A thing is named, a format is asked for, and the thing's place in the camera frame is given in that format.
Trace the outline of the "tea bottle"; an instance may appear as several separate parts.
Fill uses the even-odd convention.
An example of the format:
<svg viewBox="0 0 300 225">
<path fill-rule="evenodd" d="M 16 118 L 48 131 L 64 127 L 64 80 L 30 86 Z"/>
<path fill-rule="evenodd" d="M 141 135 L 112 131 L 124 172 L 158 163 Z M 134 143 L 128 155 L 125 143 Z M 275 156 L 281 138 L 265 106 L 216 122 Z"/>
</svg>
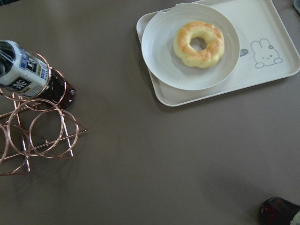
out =
<svg viewBox="0 0 300 225">
<path fill-rule="evenodd" d="M 0 88 L 24 99 L 49 100 L 63 109 L 75 96 L 61 72 L 11 40 L 0 42 Z"/>
<path fill-rule="evenodd" d="M 279 197 L 264 201 L 259 208 L 261 225 L 299 225 L 300 206 Z"/>
</svg>

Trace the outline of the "cream serving tray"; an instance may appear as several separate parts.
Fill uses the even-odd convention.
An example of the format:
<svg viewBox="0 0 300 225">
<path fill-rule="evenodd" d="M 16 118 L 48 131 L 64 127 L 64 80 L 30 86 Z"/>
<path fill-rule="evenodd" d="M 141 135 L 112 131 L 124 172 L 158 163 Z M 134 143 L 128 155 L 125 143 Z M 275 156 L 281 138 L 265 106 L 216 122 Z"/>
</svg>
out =
<svg viewBox="0 0 300 225">
<path fill-rule="evenodd" d="M 240 40 L 240 55 L 232 73 L 221 83 L 203 90 L 182 90 L 155 77 L 149 70 L 158 100 L 179 106 L 223 93 L 267 83 L 296 74 L 300 56 L 274 4 L 270 0 L 199 0 L 193 3 L 222 13 L 234 26 Z M 136 30 L 140 43 L 150 20 L 163 9 L 143 15 Z"/>
</svg>

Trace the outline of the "white round plate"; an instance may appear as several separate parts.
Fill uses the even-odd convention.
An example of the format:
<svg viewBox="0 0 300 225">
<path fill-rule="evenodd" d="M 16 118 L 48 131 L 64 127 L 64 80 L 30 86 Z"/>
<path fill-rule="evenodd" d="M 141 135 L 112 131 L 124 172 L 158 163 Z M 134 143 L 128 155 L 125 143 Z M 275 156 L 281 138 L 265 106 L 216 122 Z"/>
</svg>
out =
<svg viewBox="0 0 300 225">
<path fill-rule="evenodd" d="M 175 55 L 176 32 L 192 21 L 211 23 L 224 36 L 225 53 L 212 67 L 187 67 Z M 232 73 L 240 55 L 240 40 L 232 23 L 219 11 L 197 3 L 181 3 L 169 11 L 157 13 L 144 30 L 141 47 L 151 73 L 182 90 L 203 90 L 221 83 Z"/>
</svg>

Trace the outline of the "glazed donut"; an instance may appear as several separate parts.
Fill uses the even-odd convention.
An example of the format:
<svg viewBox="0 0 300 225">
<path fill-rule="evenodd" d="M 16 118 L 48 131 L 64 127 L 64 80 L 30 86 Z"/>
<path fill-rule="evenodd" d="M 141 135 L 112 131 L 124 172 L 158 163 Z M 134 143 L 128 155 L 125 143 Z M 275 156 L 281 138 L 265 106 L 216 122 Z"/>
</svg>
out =
<svg viewBox="0 0 300 225">
<path fill-rule="evenodd" d="M 190 42 L 200 38 L 206 48 L 196 51 Z M 173 40 L 173 49 L 177 57 L 188 67 L 209 68 L 218 63 L 225 52 L 223 33 L 210 23 L 192 21 L 182 26 Z"/>
</svg>

